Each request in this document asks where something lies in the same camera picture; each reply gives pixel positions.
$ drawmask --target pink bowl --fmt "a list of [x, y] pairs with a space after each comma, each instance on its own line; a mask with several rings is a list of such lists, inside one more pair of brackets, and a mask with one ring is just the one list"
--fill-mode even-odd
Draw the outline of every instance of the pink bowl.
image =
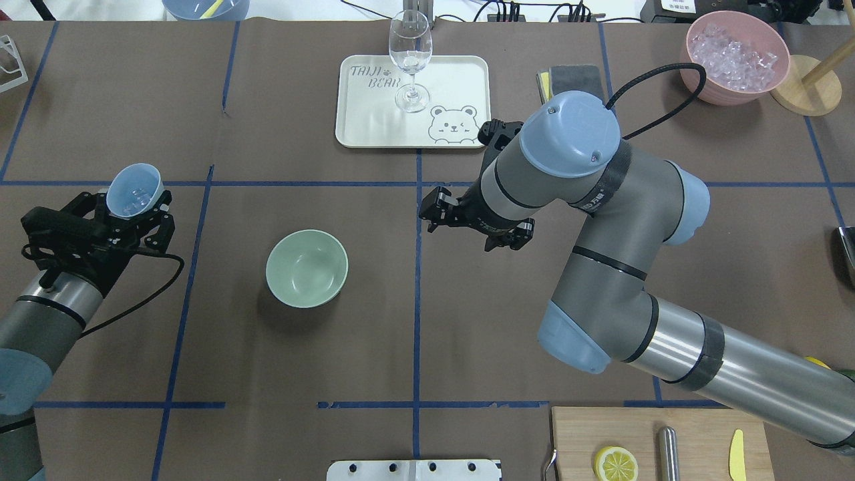
[[[682, 51], [680, 52], [681, 62], [694, 62], [689, 56], [689, 44], [692, 38], [704, 31], [707, 24], [715, 23], [719, 27], [727, 28], [728, 34], [741, 42], [751, 42], [752, 48], [763, 55], [765, 52], [771, 52], [778, 56], [778, 61], [772, 70], [775, 71], [775, 77], [769, 83], [765, 90], [761, 92], [740, 92], [730, 90], [707, 77], [704, 90], [701, 91], [698, 98], [714, 105], [739, 105], [745, 102], [750, 102], [755, 98], [760, 97], [779, 86], [784, 79], [787, 78], [787, 72], [790, 69], [790, 50], [784, 39], [774, 28], [770, 27], [766, 22], [752, 17], [749, 14], [734, 12], [731, 10], [719, 10], [710, 12], [698, 18], [686, 34], [686, 40], [683, 42]], [[683, 78], [683, 83], [689, 88], [689, 91], [694, 92], [700, 81], [700, 74], [695, 70], [683, 69], [680, 71]]]

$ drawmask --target wooden disc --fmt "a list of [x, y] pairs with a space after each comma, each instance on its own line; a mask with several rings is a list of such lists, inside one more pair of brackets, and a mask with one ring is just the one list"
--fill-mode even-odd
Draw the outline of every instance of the wooden disc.
[[840, 103], [843, 87], [837, 74], [828, 72], [817, 83], [805, 87], [802, 78], [819, 61], [812, 56], [791, 55], [790, 73], [787, 78], [772, 91], [772, 97], [779, 104], [803, 116], [824, 116]]

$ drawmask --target wine glass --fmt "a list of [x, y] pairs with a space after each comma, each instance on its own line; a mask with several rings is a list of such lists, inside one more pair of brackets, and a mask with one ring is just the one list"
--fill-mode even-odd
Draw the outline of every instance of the wine glass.
[[389, 28], [389, 56], [410, 75], [410, 84], [395, 92], [395, 104], [404, 112], [419, 112], [428, 106], [428, 90], [416, 84], [416, 72], [430, 62], [433, 40], [428, 18], [418, 10], [404, 10], [392, 18]]

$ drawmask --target light blue joint cap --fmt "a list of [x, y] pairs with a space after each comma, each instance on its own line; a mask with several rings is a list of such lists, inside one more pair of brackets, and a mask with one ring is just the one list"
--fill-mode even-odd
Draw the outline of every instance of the light blue joint cap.
[[561, 92], [526, 120], [520, 148], [545, 174], [562, 179], [600, 170], [617, 152], [621, 127], [615, 113], [587, 92]]
[[609, 354], [551, 300], [537, 340], [553, 357], [580, 371], [599, 374], [611, 361]]
[[694, 231], [704, 225], [706, 216], [710, 213], [710, 189], [698, 177], [681, 169], [676, 163], [668, 162], [677, 169], [683, 181], [683, 215], [665, 245], [679, 246], [692, 239]]
[[39, 357], [0, 348], [0, 414], [14, 416], [32, 407], [50, 386], [53, 372]]
[[32, 476], [32, 478], [29, 478], [27, 481], [47, 481], [47, 477], [46, 477], [46, 476], [47, 476], [47, 475], [46, 475], [46, 474], [45, 474], [45, 472], [44, 472], [44, 467], [42, 467], [41, 469], [39, 469], [39, 470], [38, 470], [38, 472], [37, 472], [37, 473], [35, 473], [35, 474]]

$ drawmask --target wine glass base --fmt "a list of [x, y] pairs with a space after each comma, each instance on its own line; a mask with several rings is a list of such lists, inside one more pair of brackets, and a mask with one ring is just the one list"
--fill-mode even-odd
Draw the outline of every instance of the wine glass base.
[[427, 88], [419, 84], [415, 84], [413, 87], [410, 90], [409, 85], [402, 86], [395, 92], [395, 104], [401, 110], [410, 114], [425, 110], [430, 102], [430, 94]]

